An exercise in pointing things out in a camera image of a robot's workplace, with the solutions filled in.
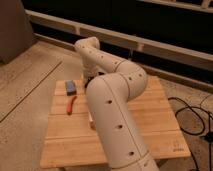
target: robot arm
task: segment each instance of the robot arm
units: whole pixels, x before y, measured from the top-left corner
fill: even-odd
[[[83,58],[84,77],[97,76],[97,66],[107,73],[95,77],[86,90],[87,102],[111,170],[157,171],[158,168],[127,108],[127,101],[140,95],[147,84],[138,65],[100,51],[97,38],[76,42]]]

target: red-handled tool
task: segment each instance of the red-handled tool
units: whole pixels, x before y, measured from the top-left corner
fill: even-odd
[[[73,103],[74,101],[77,99],[77,96],[73,96],[71,97],[71,99],[69,100],[68,104],[67,104],[67,114],[71,115],[72,114],[72,108],[73,108]]]

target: floor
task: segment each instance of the floor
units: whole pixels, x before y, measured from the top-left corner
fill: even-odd
[[[57,169],[41,169],[43,139],[47,128],[48,114],[52,94],[57,80],[77,79],[82,74],[81,58],[75,53],[50,45],[60,52],[62,63],[20,103],[10,115],[0,123],[0,171],[56,171]],[[180,97],[192,105],[198,105],[208,93],[189,88],[174,82],[161,79],[168,97]],[[208,98],[203,106],[213,111],[213,97]],[[180,105],[171,102],[174,110]],[[192,131],[200,128],[200,123],[189,112],[178,119],[181,126]],[[195,153],[201,171],[208,170],[208,144],[199,137],[185,135],[186,140]],[[162,171],[188,171],[193,169],[191,158],[167,161]],[[107,171],[106,165],[67,168],[68,171]]]

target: wooden table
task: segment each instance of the wooden table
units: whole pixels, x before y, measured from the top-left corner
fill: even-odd
[[[90,128],[82,80],[75,80],[77,99],[73,114],[64,81],[57,81],[41,156],[42,168],[106,163],[97,133]],[[144,141],[155,159],[190,156],[175,115],[157,77],[150,76],[146,91],[128,103]]]

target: black cable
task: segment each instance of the black cable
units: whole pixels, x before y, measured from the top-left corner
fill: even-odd
[[[196,168],[196,169],[191,169],[190,171],[199,171],[199,167],[198,167],[198,164],[197,164],[197,160],[196,160],[196,158],[195,158],[195,155],[194,155],[194,153],[192,152],[191,149],[189,149],[189,150],[190,150],[190,152],[191,152],[191,156],[192,156],[192,159],[193,159],[193,161],[194,161],[195,168]]]
[[[185,102],[184,100],[182,100],[182,99],[180,99],[180,98],[178,98],[178,97],[170,97],[170,98],[168,98],[168,100],[176,100],[176,101],[179,101],[179,102],[181,102],[181,103],[183,103],[183,104],[185,105],[185,107],[182,107],[182,108],[178,109],[178,110],[175,112],[175,116],[176,116],[176,117],[178,117],[178,114],[180,114],[182,111],[184,111],[184,110],[186,110],[186,109],[189,109],[189,110],[191,110],[191,111],[193,112],[193,114],[196,115],[196,117],[197,117],[197,118],[201,121],[201,123],[202,123],[202,129],[201,129],[201,131],[199,131],[199,132],[189,132],[189,131],[185,130],[184,128],[180,127],[181,130],[182,130],[183,132],[185,132],[185,133],[187,133],[187,134],[189,134],[189,135],[193,135],[193,136],[199,136],[199,135],[201,135],[201,134],[203,134],[203,133],[205,132],[205,130],[206,130],[205,122],[204,122],[203,118],[200,116],[200,114],[199,114],[196,110],[194,110],[194,109],[198,109],[198,110],[200,110],[200,111],[202,111],[202,112],[204,112],[205,114],[208,115],[208,118],[209,118],[209,122],[208,122],[208,132],[211,133],[211,120],[213,120],[213,114],[212,114],[210,111],[208,111],[208,110],[206,110],[206,109],[204,109],[204,108],[202,107],[202,104],[204,103],[204,101],[205,101],[206,99],[208,99],[210,96],[212,96],[212,94],[209,94],[208,96],[206,96],[206,97],[200,102],[199,107],[197,107],[197,106],[190,106],[187,102]],[[210,170],[210,171],[212,171],[211,145],[212,145],[211,142],[209,142],[209,170]],[[196,160],[194,154],[192,153],[192,151],[191,151],[191,156],[192,156],[192,159],[193,159],[193,161],[194,161],[194,164],[195,164],[195,167],[196,167],[196,171],[199,171],[199,167],[198,167],[197,160]]]

